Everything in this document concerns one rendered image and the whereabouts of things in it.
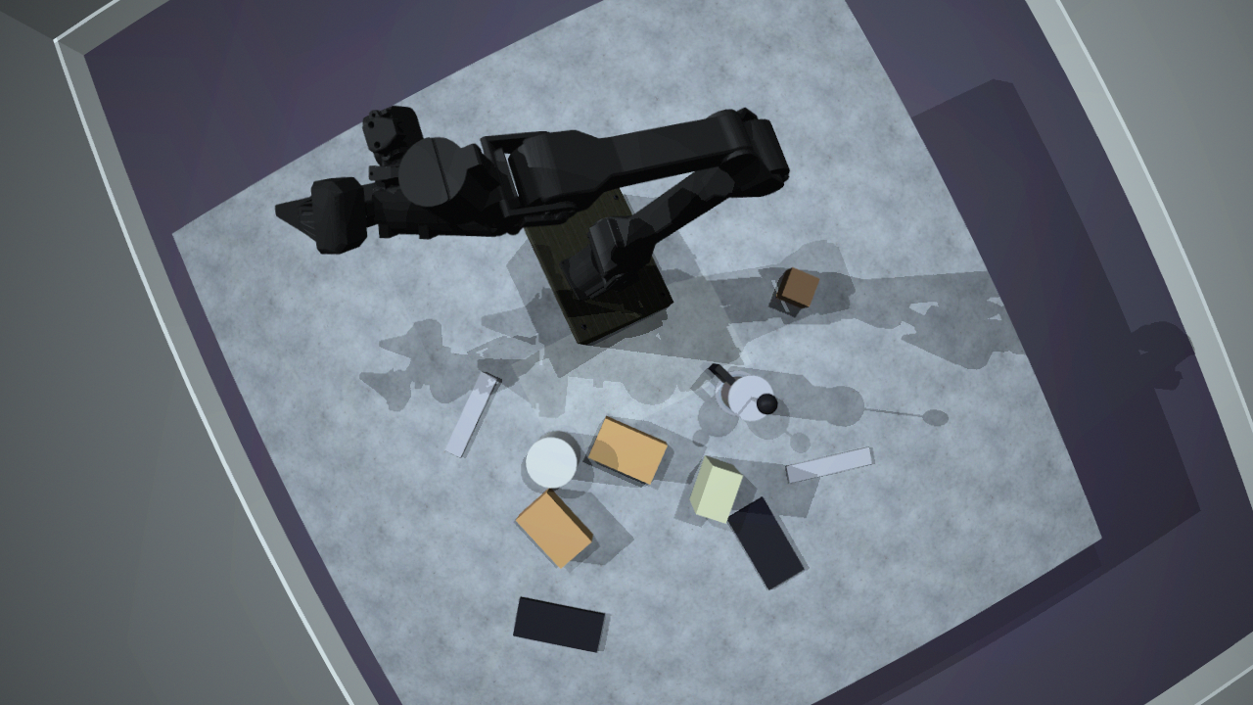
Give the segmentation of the glass french press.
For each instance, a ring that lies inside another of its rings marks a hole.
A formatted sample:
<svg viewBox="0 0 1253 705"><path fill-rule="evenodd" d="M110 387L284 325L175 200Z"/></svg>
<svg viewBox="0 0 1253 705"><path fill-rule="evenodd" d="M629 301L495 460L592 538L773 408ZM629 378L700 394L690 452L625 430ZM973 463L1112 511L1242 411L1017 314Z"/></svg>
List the glass french press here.
<svg viewBox="0 0 1253 705"><path fill-rule="evenodd" d="M777 398L771 393L771 384L764 378L744 371L725 373L720 364L710 364L709 369L719 379L715 399L725 414L756 421L777 409Z"/></svg>

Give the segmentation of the white flat bar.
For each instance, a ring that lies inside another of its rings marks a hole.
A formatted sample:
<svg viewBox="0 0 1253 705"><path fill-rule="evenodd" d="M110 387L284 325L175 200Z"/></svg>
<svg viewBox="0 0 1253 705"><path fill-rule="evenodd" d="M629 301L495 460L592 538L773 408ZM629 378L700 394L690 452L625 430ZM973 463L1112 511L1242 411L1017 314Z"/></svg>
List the white flat bar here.
<svg viewBox="0 0 1253 705"><path fill-rule="evenodd" d="M819 476L829 476L843 472L843 470L865 467L865 465L871 465L871 461L870 447L860 447L860 450L827 455L824 458L819 460L801 461L801 463L797 465L787 465L786 470L789 483L793 483Z"/></svg>
<svg viewBox="0 0 1253 705"><path fill-rule="evenodd" d="M461 418L450 437L447 447L444 450L461 458L464 450L469 445L469 440L472 436L472 430L475 430L480 416L482 416L484 407L487 406L489 393L491 393L496 381L496 378L492 378L492 376L486 373L480 374L472 393L469 396L469 399L464 406Z"/></svg>

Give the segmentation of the tan rectangular block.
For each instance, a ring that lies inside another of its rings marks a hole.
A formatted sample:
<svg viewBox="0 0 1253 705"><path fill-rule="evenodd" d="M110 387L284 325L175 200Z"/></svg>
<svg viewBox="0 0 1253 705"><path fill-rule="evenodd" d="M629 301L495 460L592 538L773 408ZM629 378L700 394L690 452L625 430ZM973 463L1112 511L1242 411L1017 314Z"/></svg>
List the tan rectangular block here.
<svg viewBox="0 0 1253 705"><path fill-rule="evenodd" d="M539 495L530 507L521 510L516 522L560 570L591 543L591 531L553 488Z"/></svg>
<svg viewBox="0 0 1253 705"><path fill-rule="evenodd" d="M589 458L652 485L667 447L667 442L648 436L643 430L632 428L606 416L591 445Z"/></svg>

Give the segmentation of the brown cube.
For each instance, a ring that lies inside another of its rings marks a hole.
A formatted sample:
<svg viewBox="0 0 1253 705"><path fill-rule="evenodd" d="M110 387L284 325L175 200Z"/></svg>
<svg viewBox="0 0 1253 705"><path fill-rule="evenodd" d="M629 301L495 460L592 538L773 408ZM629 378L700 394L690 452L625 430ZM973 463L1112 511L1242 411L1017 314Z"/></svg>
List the brown cube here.
<svg viewBox="0 0 1253 705"><path fill-rule="evenodd" d="M818 280L819 278L792 265L786 269L776 299L786 301L789 306L799 308L809 307Z"/></svg>

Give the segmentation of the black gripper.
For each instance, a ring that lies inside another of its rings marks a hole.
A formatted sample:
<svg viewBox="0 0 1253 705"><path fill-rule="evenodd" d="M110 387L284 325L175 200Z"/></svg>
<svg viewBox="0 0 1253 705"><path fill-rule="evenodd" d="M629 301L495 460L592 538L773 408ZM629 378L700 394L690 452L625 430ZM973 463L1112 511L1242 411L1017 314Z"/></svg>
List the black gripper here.
<svg viewBox="0 0 1253 705"><path fill-rule="evenodd" d="M439 218L403 197L398 178L365 184L355 177L313 180L309 197L276 205L276 215L313 238L321 255L361 247L367 227L378 224L380 238L444 235Z"/></svg>

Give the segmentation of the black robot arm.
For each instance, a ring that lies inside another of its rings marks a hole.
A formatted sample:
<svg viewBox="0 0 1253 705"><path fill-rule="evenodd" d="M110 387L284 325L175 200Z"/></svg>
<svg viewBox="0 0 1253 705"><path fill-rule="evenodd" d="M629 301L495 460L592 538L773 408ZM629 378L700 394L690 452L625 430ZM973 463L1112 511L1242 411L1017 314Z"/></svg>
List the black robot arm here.
<svg viewBox="0 0 1253 705"><path fill-rule="evenodd" d="M378 164L368 167L370 180L398 178L403 197L437 217L444 235L517 235L568 222L610 189L693 172L635 214L591 224L589 245L559 262L576 301L635 284L655 244L725 198L773 195L789 179L771 120L747 108L605 138L484 135L482 149L424 138L407 106L371 109L362 130Z"/></svg>

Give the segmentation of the grey cylinder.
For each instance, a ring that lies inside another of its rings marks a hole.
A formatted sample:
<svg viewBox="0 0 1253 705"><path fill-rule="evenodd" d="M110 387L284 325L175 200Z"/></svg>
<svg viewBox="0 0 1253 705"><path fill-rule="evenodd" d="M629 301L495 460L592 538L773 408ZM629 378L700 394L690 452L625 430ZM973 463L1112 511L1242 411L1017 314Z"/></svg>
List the grey cylinder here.
<svg viewBox="0 0 1253 705"><path fill-rule="evenodd" d="M544 435L528 452L530 478L548 488L568 485L576 473L580 446L573 436L560 430Z"/></svg>

